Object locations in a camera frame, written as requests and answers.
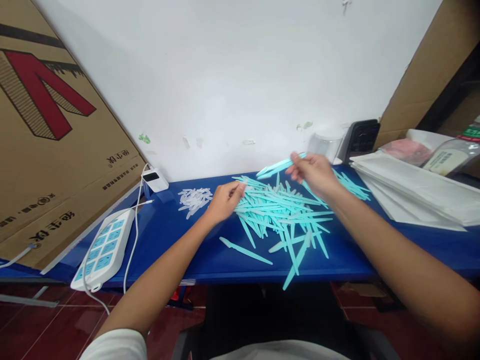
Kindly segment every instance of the hand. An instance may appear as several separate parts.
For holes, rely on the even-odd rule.
[[[246,186],[247,184],[238,181],[218,186],[203,216],[210,219],[214,224],[226,220],[232,215],[240,199],[244,197]]]
[[[325,200],[332,192],[343,188],[325,156],[308,153],[305,158],[301,158],[298,153],[292,152],[290,158],[293,165],[285,173],[291,174],[291,179],[299,184],[306,180],[319,198]]]

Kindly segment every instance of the red tile floor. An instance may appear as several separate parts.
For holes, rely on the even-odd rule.
[[[0,294],[32,297],[41,286],[0,285]],[[370,298],[332,284],[339,306],[354,322],[377,328],[402,359],[448,359],[435,340],[407,311],[379,313]],[[205,317],[207,287],[194,286],[188,298],[194,310],[166,308],[147,338],[148,359],[170,359],[179,331]],[[120,296],[98,293],[109,308]],[[9,360],[76,360],[106,319],[104,309],[82,292],[51,286],[40,300],[60,301],[55,308],[0,302],[0,351]]]

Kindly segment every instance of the forearm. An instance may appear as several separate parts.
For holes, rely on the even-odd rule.
[[[200,244],[214,226],[210,218],[202,216],[128,289],[96,338],[115,329],[137,330],[145,337],[178,287]]]
[[[326,201],[409,310],[457,345],[478,340],[480,293],[472,285],[345,189]]]

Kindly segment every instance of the left hand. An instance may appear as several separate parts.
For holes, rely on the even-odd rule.
[[[205,211],[204,217],[210,219],[215,224],[226,220],[245,195],[247,184],[238,181],[232,181],[216,188],[213,199]]]

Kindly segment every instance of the white power adapter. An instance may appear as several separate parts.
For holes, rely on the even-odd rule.
[[[147,183],[154,193],[167,190],[170,186],[169,182],[157,168],[144,171],[141,176],[143,177],[143,181]]]

